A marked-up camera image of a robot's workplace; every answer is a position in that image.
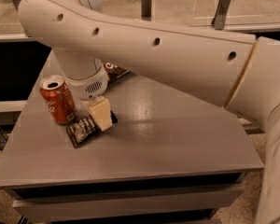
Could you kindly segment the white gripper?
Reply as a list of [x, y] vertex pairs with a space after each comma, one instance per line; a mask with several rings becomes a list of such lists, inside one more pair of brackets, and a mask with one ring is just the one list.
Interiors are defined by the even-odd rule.
[[88, 104], [90, 114], [102, 131], [109, 129], [112, 126], [110, 103], [104, 96], [99, 96], [105, 92], [108, 84], [105, 69], [101, 67], [96, 74], [85, 79], [74, 80], [67, 77], [65, 80], [76, 98], [89, 100], [95, 97]]

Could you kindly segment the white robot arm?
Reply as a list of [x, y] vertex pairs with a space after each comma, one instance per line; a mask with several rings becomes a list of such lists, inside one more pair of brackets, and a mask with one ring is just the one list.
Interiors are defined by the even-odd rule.
[[258, 125], [267, 147], [255, 223], [280, 224], [280, 41], [112, 17], [99, 0], [21, 0], [18, 14], [81, 100], [110, 62]]

